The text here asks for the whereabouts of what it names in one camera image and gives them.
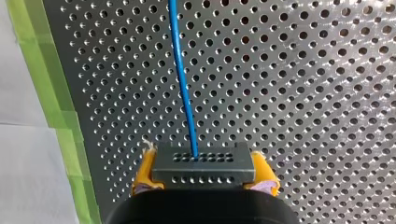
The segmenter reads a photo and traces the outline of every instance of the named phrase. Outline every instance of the metal surface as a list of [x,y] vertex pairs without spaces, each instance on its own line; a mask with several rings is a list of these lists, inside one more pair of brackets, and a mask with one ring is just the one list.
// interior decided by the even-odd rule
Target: metal surface
[[200,147],[199,157],[188,147],[160,144],[152,178],[167,189],[242,188],[254,181],[254,166],[246,143],[234,147]]
[[[166,1],[44,0],[102,217],[188,145]],[[200,147],[246,141],[303,223],[394,223],[395,3],[178,1]]]

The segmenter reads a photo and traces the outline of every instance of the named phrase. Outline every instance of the green tape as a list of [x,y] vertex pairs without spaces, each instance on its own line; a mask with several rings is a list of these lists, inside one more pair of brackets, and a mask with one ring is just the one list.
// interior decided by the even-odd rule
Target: green tape
[[47,123],[58,136],[79,223],[101,223],[78,116],[42,0],[8,0],[7,4]]

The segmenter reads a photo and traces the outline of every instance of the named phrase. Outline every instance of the yellow plastic part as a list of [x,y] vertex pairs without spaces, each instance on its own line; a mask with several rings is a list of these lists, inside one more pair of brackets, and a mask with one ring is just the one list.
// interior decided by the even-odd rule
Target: yellow plastic part
[[251,187],[261,183],[262,181],[274,181],[276,182],[276,187],[271,189],[273,196],[277,196],[280,182],[274,174],[271,166],[265,160],[265,157],[258,151],[253,151],[251,153],[251,158],[253,159],[254,169],[256,170],[256,175],[254,182],[252,184],[244,185],[244,189],[250,189]]
[[145,184],[151,186],[154,189],[164,189],[163,183],[154,183],[151,181],[151,167],[154,162],[155,156],[157,154],[157,150],[155,148],[151,148],[144,152],[143,162],[137,172],[136,179],[132,185],[132,194],[135,195],[134,189],[139,184]]

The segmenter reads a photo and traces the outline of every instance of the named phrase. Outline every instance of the blue wire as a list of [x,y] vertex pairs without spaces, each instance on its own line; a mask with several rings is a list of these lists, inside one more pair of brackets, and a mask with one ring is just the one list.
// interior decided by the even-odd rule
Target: blue wire
[[181,98],[183,99],[184,109],[186,111],[187,124],[189,126],[191,153],[193,157],[198,157],[197,136],[195,134],[194,118],[190,106],[189,91],[187,90],[186,75],[184,74],[183,58],[181,56],[180,39],[177,24],[177,0],[169,0],[169,16],[171,21],[172,43],[176,61],[178,82],[180,85]]

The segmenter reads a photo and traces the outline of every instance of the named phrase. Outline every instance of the white surface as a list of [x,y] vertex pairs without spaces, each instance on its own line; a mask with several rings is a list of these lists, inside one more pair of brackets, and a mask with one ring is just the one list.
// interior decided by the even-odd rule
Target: white surface
[[0,0],[0,30],[0,124],[46,127],[5,0]]
[[57,136],[48,128],[5,0],[0,30],[0,224],[77,224]]
[[78,223],[54,130],[0,125],[0,223]]

